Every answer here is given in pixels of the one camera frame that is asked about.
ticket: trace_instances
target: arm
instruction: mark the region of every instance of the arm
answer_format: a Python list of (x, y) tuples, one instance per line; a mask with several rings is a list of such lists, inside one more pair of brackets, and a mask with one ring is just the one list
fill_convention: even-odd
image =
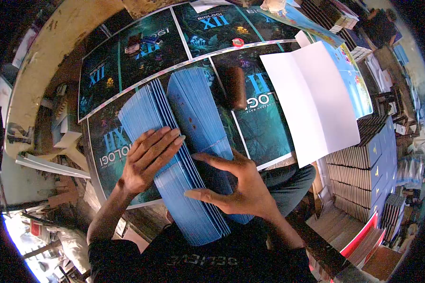
[(269, 227), (270, 248), (289, 250), (303, 248), (304, 242), (280, 214), (276, 201), (261, 179), (255, 163), (233, 150), (234, 160), (225, 160), (208, 154), (193, 154), (193, 158), (204, 161), (238, 178), (238, 186), (231, 195), (219, 195), (209, 189), (194, 189), (185, 196), (209, 202), (227, 214), (251, 214), (261, 217)]
[(88, 228), (88, 244), (113, 237), (116, 224), (132, 199), (151, 186), (154, 175), (178, 152), (184, 138), (179, 136), (179, 129), (170, 131), (170, 127), (163, 127), (157, 132), (143, 133), (134, 142), (123, 175)]
[(268, 246), (270, 250), (290, 250), (303, 248), (304, 241), (285, 220), (277, 209), (274, 214), (265, 219), (269, 227)]
[(396, 37), (397, 35), (396, 34), (394, 34), (391, 38), (390, 38), (390, 41), (389, 41), (389, 46), (392, 46), (393, 45), (393, 43), (395, 42), (395, 37)]
[(110, 240), (115, 232), (119, 218), (125, 213), (126, 207), (136, 194), (126, 191), (118, 183), (115, 185), (107, 201), (96, 214), (88, 228), (86, 240), (88, 244), (94, 241)]

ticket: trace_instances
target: poster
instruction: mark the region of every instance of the poster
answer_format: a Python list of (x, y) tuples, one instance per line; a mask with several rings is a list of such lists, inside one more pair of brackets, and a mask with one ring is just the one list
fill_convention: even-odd
[(244, 44), (261, 42), (247, 19), (234, 5), (218, 6), (197, 14), (189, 3), (173, 7), (192, 57)]
[(79, 84), (79, 119), (119, 93), (118, 46), (118, 37), (112, 37), (84, 58)]
[(279, 52), (280, 48), (272, 44), (212, 57), (219, 76), (228, 67), (240, 66), (244, 71), (247, 108), (235, 110), (234, 116), (248, 155), (259, 169), (271, 166), (276, 159), (294, 150), (277, 94), (260, 60), (262, 54)]
[[(118, 119), (119, 110), (134, 93), (135, 91), (126, 93), (88, 119), (93, 158), (106, 198), (110, 196), (121, 177), (127, 153), (134, 143)], [(153, 185), (147, 191), (138, 194), (130, 206), (160, 198), (159, 191)]]
[[(159, 37), (162, 42), (160, 44), (140, 42), (140, 49), (130, 53), (130, 48), (135, 46), (139, 36)], [(121, 31), (119, 39), (123, 89), (188, 60), (169, 8), (143, 18)]]
[(253, 26), (257, 29), (262, 41), (278, 40), (278, 39), (294, 39), (299, 32), (298, 28), (285, 25), (271, 17), (262, 13), (260, 8), (242, 8), (239, 9), (249, 19)]

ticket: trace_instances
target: black t-shirt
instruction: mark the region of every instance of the black t-shirt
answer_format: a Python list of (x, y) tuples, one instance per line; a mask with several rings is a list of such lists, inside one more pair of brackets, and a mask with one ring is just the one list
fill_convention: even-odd
[(204, 246), (190, 246), (171, 225), (140, 254), (127, 240), (93, 242), (94, 282), (316, 282), (305, 249), (270, 251), (255, 221)]
[(378, 48), (384, 46), (391, 37), (397, 34), (395, 24), (389, 21), (386, 12), (382, 9), (371, 20), (367, 20), (363, 27), (365, 33)]

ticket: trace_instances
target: fingernail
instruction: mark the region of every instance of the fingernail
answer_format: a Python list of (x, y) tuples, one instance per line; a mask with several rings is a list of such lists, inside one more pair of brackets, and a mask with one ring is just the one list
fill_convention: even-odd
[(183, 140), (186, 138), (186, 136), (185, 135), (182, 135), (182, 136), (180, 136), (180, 137), (178, 137), (175, 141), (174, 141), (174, 144), (175, 145), (180, 145), (182, 142), (183, 142)]
[(199, 191), (185, 191), (184, 192), (184, 196), (196, 199), (196, 200), (201, 200), (202, 199), (202, 193)]
[(165, 126), (160, 130), (161, 133), (168, 133), (169, 131), (170, 131), (170, 127), (168, 126)]
[(179, 129), (178, 128), (176, 128), (176, 129), (173, 129), (173, 130), (171, 130), (170, 131), (170, 135), (172, 136), (172, 137), (176, 137), (177, 135), (179, 135), (181, 132), (179, 131)]
[(202, 160), (202, 155), (200, 153), (191, 154), (190, 157), (195, 160)]

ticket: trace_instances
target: stack of blue book covers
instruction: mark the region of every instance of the stack of blue book covers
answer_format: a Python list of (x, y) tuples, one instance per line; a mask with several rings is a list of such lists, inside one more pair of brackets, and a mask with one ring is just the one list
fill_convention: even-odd
[[(188, 243), (201, 246), (228, 235), (230, 229), (216, 206), (184, 196), (187, 190), (204, 187), (231, 194), (236, 184), (230, 173), (204, 163), (195, 164), (190, 157), (193, 153), (206, 152), (233, 159), (203, 70), (190, 68), (173, 73), (167, 94), (158, 79), (151, 81), (123, 105), (118, 118), (131, 140), (149, 129), (180, 128), (186, 141), (156, 173), (154, 183)], [(250, 215), (228, 217), (242, 224), (253, 218)]]

